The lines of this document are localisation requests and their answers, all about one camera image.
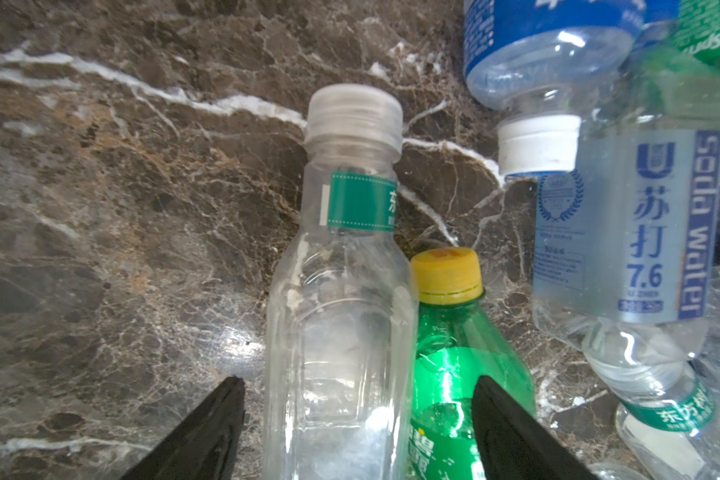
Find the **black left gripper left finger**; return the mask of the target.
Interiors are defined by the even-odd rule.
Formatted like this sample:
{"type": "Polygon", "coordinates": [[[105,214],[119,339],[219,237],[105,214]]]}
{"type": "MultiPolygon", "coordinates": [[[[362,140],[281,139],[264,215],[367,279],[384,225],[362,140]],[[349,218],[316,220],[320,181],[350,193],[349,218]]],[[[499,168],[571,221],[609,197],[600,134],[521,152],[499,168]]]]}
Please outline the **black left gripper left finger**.
{"type": "Polygon", "coordinates": [[[245,382],[225,378],[123,477],[137,480],[229,479],[245,417],[245,382]]]}

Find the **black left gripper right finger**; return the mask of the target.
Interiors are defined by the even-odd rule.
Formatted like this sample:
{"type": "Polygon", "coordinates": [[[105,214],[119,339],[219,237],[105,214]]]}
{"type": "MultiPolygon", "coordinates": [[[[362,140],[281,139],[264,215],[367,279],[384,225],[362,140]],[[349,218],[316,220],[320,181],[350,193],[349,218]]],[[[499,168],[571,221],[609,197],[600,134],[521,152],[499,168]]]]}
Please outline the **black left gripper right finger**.
{"type": "Polygon", "coordinates": [[[471,410],[476,444],[487,478],[595,477],[493,378],[483,375],[478,379],[471,410]]]}

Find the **green soda bottle yellow cap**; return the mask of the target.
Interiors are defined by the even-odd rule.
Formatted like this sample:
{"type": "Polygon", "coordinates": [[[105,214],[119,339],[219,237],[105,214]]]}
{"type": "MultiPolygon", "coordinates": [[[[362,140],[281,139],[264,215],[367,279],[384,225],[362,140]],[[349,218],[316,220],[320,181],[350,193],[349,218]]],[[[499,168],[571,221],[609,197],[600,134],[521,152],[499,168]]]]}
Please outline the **green soda bottle yellow cap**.
{"type": "Polygon", "coordinates": [[[483,479],[471,402],[488,375],[530,414],[532,376],[491,322],[477,253],[446,247],[411,260],[419,292],[409,459],[419,479],[483,479]]]}

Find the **clear bottle green neck label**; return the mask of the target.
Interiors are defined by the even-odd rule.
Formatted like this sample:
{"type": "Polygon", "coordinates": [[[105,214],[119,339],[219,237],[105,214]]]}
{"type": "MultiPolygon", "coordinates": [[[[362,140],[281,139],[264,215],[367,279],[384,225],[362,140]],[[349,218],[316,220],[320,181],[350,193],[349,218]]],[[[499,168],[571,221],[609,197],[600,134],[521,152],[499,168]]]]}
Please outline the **clear bottle green neck label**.
{"type": "Polygon", "coordinates": [[[402,143],[380,89],[310,100],[299,229],[267,302],[266,479],[404,476],[418,298],[394,238],[402,143]]]}

